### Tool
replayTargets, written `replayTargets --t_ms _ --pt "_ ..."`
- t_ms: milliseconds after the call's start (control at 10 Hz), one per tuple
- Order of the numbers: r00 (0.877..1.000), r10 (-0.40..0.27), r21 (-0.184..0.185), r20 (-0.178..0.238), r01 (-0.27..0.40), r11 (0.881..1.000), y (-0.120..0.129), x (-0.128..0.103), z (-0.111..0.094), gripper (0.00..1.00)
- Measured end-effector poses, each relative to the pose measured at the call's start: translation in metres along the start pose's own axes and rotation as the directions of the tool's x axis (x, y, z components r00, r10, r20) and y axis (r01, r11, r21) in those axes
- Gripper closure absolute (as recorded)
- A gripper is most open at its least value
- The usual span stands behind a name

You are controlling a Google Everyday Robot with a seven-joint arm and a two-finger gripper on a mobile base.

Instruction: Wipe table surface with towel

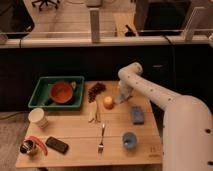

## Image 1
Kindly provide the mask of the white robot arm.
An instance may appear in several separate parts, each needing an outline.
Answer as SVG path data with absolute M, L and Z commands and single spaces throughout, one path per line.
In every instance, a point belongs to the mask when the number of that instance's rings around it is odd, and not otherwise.
M 163 171 L 213 171 L 213 114 L 200 99 L 176 93 L 141 77 L 134 62 L 118 71 L 120 92 L 142 93 L 164 111 Z

